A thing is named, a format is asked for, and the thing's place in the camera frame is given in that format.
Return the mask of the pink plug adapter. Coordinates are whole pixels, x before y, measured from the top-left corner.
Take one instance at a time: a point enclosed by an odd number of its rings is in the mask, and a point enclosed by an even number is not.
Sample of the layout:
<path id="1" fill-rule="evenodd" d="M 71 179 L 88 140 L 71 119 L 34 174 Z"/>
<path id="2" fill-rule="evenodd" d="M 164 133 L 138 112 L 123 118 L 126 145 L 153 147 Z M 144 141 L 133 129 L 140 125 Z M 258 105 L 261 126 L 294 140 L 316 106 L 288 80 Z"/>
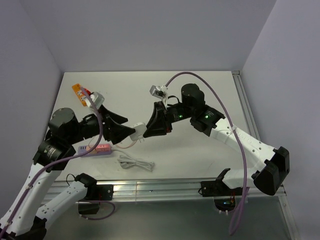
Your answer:
<path id="1" fill-rule="evenodd" d="M 108 143 L 104 143 L 104 144 L 99 144 L 96 146 L 95 150 L 98 153 L 102 153 L 102 152 L 110 152 L 112 149 L 111 145 Z"/>

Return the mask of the small pink charger plug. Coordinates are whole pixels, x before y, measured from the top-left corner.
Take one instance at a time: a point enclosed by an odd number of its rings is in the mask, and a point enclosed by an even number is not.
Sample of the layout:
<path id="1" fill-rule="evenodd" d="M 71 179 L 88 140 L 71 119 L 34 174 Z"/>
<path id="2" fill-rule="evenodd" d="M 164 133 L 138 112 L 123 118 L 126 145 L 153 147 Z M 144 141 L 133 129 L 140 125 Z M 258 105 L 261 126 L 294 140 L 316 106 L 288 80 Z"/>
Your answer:
<path id="1" fill-rule="evenodd" d="M 86 150 L 87 150 L 87 151 L 91 150 L 91 151 L 89 152 L 89 154 L 96 154 L 96 153 L 97 153 L 97 150 L 94 148 L 93 145 L 88 145 L 88 146 L 86 147 Z"/>

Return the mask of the purple power strip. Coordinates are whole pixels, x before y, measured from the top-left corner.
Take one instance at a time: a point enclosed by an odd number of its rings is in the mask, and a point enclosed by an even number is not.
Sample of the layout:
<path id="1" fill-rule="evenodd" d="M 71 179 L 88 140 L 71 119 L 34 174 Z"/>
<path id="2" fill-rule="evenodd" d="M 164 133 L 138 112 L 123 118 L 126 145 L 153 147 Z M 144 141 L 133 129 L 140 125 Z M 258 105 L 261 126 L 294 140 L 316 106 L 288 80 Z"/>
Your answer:
<path id="1" fill-rule="evenodd" d="M 80 155 L 80 154 L 83 154 L 85 152 L 87 152 L 87 147 L 86 146 L 79 146 L 78 147 L 78 150 L 77 150 L 77 154 Z M 111 155 L 112 154 L 112 151 L 111 150 L 107 150 L 107 151 L 100 151 L 100 152 L 97 152 L 97 151 L 91 151 L 90 153 L 84 155 L 83 157 L 100 157 L 100 156 L 108 156 L 108 155 Z"/>

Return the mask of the orange power strip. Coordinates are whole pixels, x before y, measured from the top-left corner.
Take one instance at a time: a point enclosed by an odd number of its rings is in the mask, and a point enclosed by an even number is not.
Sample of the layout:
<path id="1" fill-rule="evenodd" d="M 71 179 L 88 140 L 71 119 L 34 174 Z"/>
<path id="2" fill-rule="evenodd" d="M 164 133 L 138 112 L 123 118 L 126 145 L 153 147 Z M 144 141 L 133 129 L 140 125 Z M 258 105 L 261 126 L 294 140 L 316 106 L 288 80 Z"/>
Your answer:
<path id="1" fill-rule="evenodd" d="M 84 107 L 86 107 L 87 106 L 86 96 L 85 96 L 84 92 L 81 90 L 81 88 L 82 88 L 82 86 L 79 83 L 72 86 L 72 90 L 76 94 L 77 98 L 80 100 L 81 104 Z"/>

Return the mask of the small white plug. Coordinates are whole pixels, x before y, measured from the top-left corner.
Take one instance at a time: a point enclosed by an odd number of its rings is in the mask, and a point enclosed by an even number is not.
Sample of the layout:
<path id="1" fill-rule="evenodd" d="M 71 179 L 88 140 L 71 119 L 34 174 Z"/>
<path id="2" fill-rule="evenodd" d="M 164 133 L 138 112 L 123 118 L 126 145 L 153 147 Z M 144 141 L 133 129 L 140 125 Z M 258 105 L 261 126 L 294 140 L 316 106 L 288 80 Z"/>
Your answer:
<path id="1" fill-rule="evenodd" d="M 135 130 L 129 137 L 132 141 L 131 145 L 133 146 L 137 141 L 140 141 L 144 138 L 144 133 L 147 130 L 146 124 L 144 122 L 138 122 L 131 126 Z"/>

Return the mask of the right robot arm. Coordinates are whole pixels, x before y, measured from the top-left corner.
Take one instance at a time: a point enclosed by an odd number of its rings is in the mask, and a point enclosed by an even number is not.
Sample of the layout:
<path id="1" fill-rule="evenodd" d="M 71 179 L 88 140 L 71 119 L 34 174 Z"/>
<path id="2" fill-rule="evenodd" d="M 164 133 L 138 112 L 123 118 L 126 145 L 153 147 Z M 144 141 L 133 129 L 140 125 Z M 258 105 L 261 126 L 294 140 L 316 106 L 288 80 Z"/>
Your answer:
<path id="1" fill-rule="evenodd" d="M 205 94 L 195 83 L 182 86 L 181 100 L 176 104 L 167 104 L 167 90 L 164 85 L 153 85 L 149 90 L 159 101 L 153 104 L 144 138 L 165 136 L 173 130 L 173 123 L 189 119 L 197 131 L 224 143 L 251 162 L 249 168 L 226 168 L 220 173 L 215 181 L 215 188 L 220 194 L 253 187 L 269 196 L 276 194 L 290 172 L 290 154 L 286 148 L 264 144 L 229 123 L 223 113 L 206 104 Z"/>

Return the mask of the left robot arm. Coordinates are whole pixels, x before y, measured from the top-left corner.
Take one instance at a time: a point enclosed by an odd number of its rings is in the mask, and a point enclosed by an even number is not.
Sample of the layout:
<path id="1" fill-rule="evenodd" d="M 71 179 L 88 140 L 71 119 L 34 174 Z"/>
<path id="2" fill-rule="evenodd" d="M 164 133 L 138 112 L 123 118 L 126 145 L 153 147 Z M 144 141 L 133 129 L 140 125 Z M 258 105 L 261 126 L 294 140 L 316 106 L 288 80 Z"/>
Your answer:
<path id="1" fill-rule="evenodd" d="M 78 121 L 71 108 L 56 110 L 48 123 L 45 140 L 38 146 L 28 177 L 7 213 L 0 220 L 0 237 L 5 240 L 42 240 L 52 223 L 79 200 L 91 200 L 98 193 L 95 178 L 81 173 L 67 190 L 42 205 L 48 190 L 77 154 L 74 144 L 98 136 L 117 144 L 135 130 L 125 126 L 126 117 L 103 105 Z"/>

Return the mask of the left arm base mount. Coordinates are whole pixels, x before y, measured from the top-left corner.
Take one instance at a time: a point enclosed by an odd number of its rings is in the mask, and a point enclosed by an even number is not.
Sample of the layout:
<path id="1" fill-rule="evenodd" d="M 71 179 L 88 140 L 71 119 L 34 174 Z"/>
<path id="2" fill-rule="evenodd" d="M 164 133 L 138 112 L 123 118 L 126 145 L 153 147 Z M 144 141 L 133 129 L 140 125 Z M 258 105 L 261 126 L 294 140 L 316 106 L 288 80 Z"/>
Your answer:
<path id="1" fill-rule="evenodd" d="M 111 212 L 107 217 L 111 216 L 116 206 L 111 200 L 113 199 L 114 186 L 112 184 L 98 184 L 95 187 L 91 187 L 78 204 L 78 213 L 84 217 L 97 215 L 99 210 L 102 210 L 104 206 L 109 206 L 107 209 Z"/>

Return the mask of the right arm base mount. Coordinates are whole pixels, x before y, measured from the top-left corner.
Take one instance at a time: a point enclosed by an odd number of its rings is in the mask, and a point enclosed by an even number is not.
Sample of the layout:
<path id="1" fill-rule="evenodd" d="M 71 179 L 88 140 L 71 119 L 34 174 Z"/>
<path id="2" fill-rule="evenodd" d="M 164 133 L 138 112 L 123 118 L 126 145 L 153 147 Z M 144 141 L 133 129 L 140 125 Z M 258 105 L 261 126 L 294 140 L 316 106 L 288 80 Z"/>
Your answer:
<path id="1" fill-rule="evenodd" d="M 236 207 L 236 196 L 242 195 L 242 188 L 229 188 L 221 180 L 201 181 L 198 193 L 204 197 L 213 197 L 215 207 L 220 212 L 230 212 Z"/>

